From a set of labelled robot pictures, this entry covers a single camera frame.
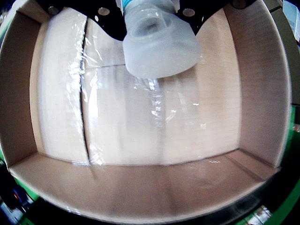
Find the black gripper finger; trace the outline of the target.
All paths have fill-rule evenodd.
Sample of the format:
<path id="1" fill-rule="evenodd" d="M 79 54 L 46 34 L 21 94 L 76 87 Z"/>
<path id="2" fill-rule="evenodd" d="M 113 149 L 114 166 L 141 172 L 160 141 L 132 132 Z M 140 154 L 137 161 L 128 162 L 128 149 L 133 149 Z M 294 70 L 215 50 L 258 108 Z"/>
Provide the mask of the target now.
<path id="1" fill-rule="evenodd" d="M 118 41 L 123 41 L 127 34 L 122 10 L 115 0 L 38 0 L 37 3 L 47 13 L 50 13 L 50 8 L 55 8 L 57 13 L 64 7 L 72 8 L 92 19 Z"/>
<path id="2" fill-rule="evenodd" d="M 255 0 L 180 0 L 175 13 L 180 19 L 189 23 L 195 35 L 202 25 L 218 10 L 230 4 L 236 9 L 245 9 Z"/>

